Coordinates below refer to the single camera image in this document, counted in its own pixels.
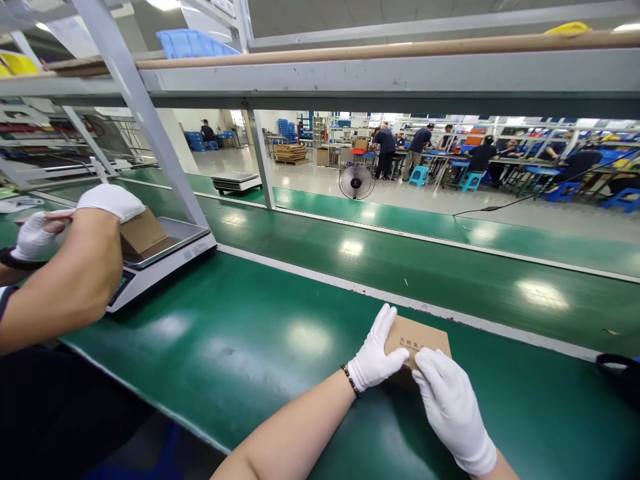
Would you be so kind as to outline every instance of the stand fan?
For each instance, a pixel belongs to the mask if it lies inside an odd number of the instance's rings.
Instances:
[[[346,197],[362,200],[373,191],[375,179],[368,164],[356,162],[342,170],[340,178],[338,178],[338,185]]]

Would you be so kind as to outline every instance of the blue plastic bin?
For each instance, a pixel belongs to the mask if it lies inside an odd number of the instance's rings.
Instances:
[[[168,59],[240,55],[240,52],[198,30],[162,30],[156,36]]]

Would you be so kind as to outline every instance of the hand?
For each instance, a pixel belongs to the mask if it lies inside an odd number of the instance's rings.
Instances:
[[[102,183],[84,192],[78,200],[77,209],[95,208],[107,211],[120,218],[120,223],[131,220],[145,210],[142,202],[118,185]]]
[[[67,226],[64,220],[70,218],[74,211],[70,209],[34,213],[20,227],[11,256],[27,262],[50,260],[60,246],[57,236]]]
[[[364,392],[369,387],[374,387],[397,372],[402,364],[409,358],[409,351],[404,348],[398,348],[385,355],[385,343],[389,329],[395,320],[398,310],[395,307],[389,307],[385,303],[373,322],[373,326],[364,345],[351,360],[347,366],[353,382],[360,390]]]
[[[456,463],[470,475],[491,472],[497,450],[489,438],[466,372],[440,350],[423,348],[415,355],[420,371],[412,372],[420,387],[427,418]]]

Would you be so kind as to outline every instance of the weighing scale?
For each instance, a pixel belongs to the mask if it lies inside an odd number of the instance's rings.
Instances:
[[[138,255],[123,255],[122,279],[108,312],[115,312],[154,284],[203,252],[216,249],[211,230],[166,217],[158,217],[168,238]]]
[[[212,175],[213,187],[224,195],[225,191],[245,191],[254,187],[262,188],[262,180],[257,173],[224,172]]]

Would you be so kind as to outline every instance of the black sleeve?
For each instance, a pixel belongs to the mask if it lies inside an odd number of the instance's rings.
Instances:
[[[5,315],[5,309],[7,308],[7,302],[9,297],[13,295],[13,292],[18,290],[18,286],[13,285],[11,287],[0,288],[0,321]]]

